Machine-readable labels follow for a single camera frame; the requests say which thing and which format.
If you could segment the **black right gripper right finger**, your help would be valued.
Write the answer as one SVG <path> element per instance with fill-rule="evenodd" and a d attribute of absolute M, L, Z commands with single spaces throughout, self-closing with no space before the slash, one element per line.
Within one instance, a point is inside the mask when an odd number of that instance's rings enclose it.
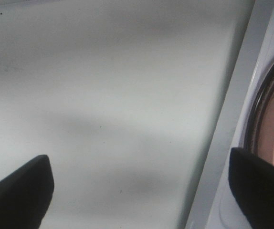
<path fill-rule="evenodd" d="M 253 229 L 274 229 L 274 166 L 244 148 L 231 149 L 228 182 Z"/>

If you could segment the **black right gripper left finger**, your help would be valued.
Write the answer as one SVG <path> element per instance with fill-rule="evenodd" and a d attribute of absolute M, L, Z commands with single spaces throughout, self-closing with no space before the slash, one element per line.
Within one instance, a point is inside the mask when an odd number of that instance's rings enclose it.
<path fill-rule="evenodd" d="M 47 155 L 39 155 L 0 181 L 0 229 L 37 229 L 54 191 Z"/>

